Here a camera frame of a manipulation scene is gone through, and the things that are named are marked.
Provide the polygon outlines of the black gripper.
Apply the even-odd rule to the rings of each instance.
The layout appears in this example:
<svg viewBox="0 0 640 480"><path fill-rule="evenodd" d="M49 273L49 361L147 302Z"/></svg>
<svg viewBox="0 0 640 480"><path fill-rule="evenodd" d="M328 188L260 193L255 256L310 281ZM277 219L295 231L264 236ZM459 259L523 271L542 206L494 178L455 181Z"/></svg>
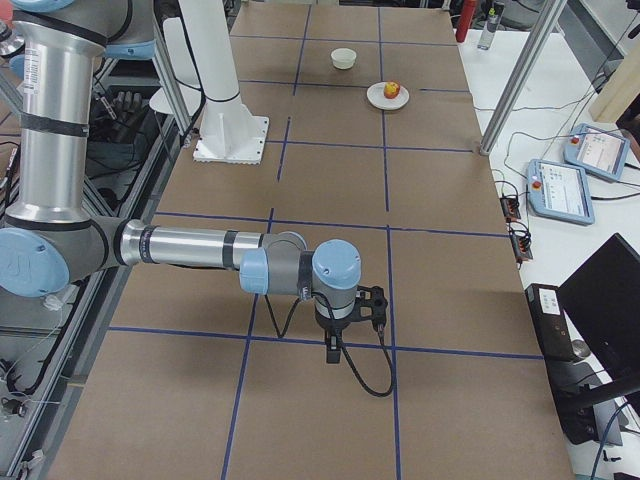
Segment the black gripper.
<svg viewBox="0 0 640 480"><path fill-rule="evenodd" d="M342 331L349 326L349 321L345 319L331 320L322 315L318 316L318 325L324 330L324 341L326 345L326 363L340 363L340 338Z"/></svg>

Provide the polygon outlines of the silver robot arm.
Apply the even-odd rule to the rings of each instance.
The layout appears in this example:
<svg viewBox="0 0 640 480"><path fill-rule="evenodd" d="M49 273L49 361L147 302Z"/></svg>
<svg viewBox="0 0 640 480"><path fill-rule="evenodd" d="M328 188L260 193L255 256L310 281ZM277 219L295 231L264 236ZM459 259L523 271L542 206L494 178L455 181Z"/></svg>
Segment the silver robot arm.
<svg viewBox="0 0 640 480"><path fill-rule="evenodd" d="M345 358L342 332L361 306L352 244L330 240L309 250L294 232L162 228L83 208L94 62L153 57L152 3L17 1L13 8L26 48L22 154L19 196L1 231L2 287L39 297L139 263L235 270L246 292L313 300L328 361Z"/></svg>

